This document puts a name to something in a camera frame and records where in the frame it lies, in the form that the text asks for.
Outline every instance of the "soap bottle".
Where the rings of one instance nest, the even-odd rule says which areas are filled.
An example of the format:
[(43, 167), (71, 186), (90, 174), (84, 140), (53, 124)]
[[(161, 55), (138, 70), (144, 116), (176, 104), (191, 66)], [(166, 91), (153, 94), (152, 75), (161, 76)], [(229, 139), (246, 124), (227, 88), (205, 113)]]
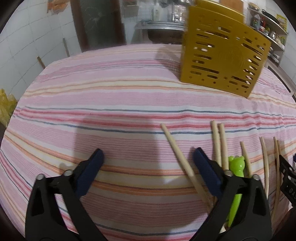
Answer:
[(153, 9), (153, 21), (154, 22), (160, 21), (160, 8), (161, 8), (161, 6), (159, 5), (159, 2), (156, 1), (156, 5), (154, 6), (154, 9)]

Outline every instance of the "green plastic utensil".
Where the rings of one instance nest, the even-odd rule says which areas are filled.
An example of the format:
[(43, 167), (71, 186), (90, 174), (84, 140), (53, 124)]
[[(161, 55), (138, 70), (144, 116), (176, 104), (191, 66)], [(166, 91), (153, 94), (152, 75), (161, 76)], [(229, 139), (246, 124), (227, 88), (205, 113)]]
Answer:
[[(238, 177), (244, 177), (244, 157), (243, 156), (230, 156), (228, 157), (229, 161), (229, 169), (234, 173), (234, 175)], [(237, 214), (237, 210), (239, 208), (239, 204), (242, 198), (242, 194), (236, 194), (232, 201), (232, 205), (229, 212), (229, 220), (228, 220), (228, 227), (231, 227), (234, 217)]]

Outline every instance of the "metal bolt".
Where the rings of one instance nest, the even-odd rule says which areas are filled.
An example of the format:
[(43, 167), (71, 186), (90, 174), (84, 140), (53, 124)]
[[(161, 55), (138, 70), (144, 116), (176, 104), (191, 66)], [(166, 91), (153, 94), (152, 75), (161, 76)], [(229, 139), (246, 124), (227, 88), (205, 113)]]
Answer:
[(230, 170), (225, 170), (224, 173), (225, 173), (226, 176), (229, 176), (229, 177), (233, 176), (233, 172), (230, 171)]
[(255, 180), (259, 181), (260, 180), (260, 176), (258, 174), (254, 174), (252, 176), (252, 178), (254, 178)]
[(39, 174), (36, 179), (37, 180), (42, 180), (43, 178), (45, 178), (44, 174)]
[(72, 174), (73, 174), (72, 170), (67, 170), (64, 172), (64, 176), (66, 176), (66, 177), (71, 176)]

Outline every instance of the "dish rack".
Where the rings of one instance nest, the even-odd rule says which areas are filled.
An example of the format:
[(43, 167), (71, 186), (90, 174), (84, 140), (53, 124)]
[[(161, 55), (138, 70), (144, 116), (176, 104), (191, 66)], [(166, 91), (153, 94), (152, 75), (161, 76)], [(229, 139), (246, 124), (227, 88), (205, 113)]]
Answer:
[(271, 43), (243, 23), (244, 16), (216, 2), (189, 6), (181, 57), (181, 82), (248, 97)]

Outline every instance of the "black pan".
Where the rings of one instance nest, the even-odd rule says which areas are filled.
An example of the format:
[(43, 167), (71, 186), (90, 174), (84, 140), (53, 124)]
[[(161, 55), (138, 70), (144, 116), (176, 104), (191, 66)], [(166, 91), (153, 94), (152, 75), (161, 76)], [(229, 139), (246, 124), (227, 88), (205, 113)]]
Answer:
[(278, 21), (274, 16), (272, 16), (270, 13), (266, 12), (264, 9), (262, 9), (262, 13), (263, 13), (265, 16), (271, 18), (271, 19), (272, 19), (273, 21), (275, 21), (277, 24), (279, 24), (279, 21)]

